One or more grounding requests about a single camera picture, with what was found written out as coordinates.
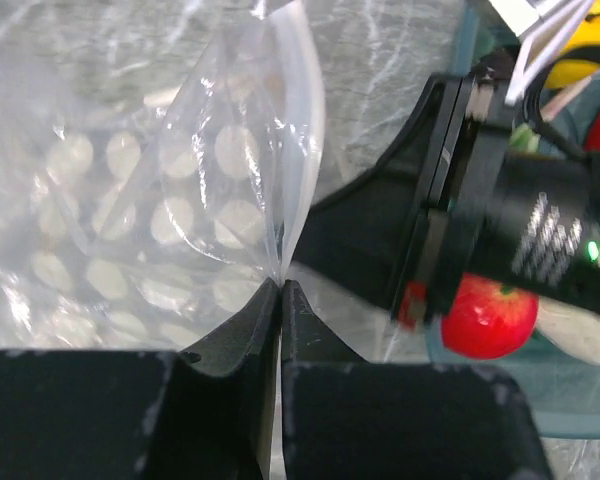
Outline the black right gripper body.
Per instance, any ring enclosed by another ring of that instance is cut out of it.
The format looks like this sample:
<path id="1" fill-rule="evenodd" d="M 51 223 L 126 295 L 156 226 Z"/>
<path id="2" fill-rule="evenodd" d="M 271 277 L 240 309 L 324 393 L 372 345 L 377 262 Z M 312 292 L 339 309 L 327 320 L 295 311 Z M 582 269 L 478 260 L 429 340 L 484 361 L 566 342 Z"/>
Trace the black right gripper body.
<path id="1" fill-rule="evenodd" d="M 515 152 L 498 100 L 485 121 L 465 118 L 470 93 L 466 80 L 430 77 L 399 134 L 390 313 L 417 276 L 445 312 L 472 272 L 600 314 L 600 154 Z"/>

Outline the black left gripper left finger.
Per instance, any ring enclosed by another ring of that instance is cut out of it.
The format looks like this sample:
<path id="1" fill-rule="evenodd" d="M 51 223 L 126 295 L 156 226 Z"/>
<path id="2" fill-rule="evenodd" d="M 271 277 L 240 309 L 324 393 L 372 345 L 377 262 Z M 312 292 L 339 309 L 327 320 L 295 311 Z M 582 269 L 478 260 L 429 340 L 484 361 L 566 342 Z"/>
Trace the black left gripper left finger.
<path id="1" fill-rule="evenodd" d="M 0 350 L 0 479 L 264 479 L 280 291 L 182 351 Z"/>

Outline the red toy apple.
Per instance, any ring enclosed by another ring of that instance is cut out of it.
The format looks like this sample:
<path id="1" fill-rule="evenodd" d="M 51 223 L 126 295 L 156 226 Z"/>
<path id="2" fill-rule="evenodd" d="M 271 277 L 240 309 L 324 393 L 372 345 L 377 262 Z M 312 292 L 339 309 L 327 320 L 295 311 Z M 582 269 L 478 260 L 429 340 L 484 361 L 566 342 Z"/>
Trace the red toy apple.
<path id="1" fill-rule="evenodd" d="M 531 337 L 538 309 L 539 298 L 534 294 L 466 274 L 451 310 L 441 321 L 442 342 L 471 359 L 509 355 Z"/>

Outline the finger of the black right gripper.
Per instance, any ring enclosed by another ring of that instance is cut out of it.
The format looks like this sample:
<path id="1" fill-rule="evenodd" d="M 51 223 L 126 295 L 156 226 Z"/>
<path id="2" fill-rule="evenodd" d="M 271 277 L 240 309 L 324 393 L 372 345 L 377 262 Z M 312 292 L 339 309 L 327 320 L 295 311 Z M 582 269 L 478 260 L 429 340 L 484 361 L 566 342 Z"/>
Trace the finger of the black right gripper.
<path id="1" fill-rule="evenodd" d="M 390 310 L 413 222 L 417 181 L 450 77 L 432 75 L 375 165 L 313 205 L 294 261 Z"/>

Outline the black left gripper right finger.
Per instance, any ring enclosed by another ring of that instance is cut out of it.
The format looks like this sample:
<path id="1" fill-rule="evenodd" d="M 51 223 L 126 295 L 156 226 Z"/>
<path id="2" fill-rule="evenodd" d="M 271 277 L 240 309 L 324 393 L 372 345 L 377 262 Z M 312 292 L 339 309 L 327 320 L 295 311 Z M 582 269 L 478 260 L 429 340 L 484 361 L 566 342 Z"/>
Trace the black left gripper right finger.
<path id="1" fill-rule="evenodd" d="M 549 479 L 526 397 L 484 364 L 366 361 L 282 291 L 282 442 L 291 479 Z"/>

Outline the clear polka dot zip bag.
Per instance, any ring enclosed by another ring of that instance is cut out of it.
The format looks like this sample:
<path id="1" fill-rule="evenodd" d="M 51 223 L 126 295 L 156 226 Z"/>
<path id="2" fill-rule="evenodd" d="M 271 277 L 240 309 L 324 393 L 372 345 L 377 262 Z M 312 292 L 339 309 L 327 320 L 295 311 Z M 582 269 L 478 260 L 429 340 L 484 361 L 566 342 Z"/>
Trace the clear polka dot zip bag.
<path id="1" fill-rule="evenodd" d="M 284 279 L 324 136 L 300 1 L 120 110 L 0 54 L 0 348 L 192 344 Z"/>

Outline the white toy daikon radish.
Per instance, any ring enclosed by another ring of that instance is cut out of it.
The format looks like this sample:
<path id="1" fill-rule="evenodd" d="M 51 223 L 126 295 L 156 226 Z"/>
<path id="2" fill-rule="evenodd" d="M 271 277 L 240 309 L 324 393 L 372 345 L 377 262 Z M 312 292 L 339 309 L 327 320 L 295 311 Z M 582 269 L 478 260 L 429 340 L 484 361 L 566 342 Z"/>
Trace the white toy daikon radish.
<path id="1" fill-rule="evenodd" d="M 599 315 L 541 298 L 536 329 L 567 355 L 600 365 Z"/>

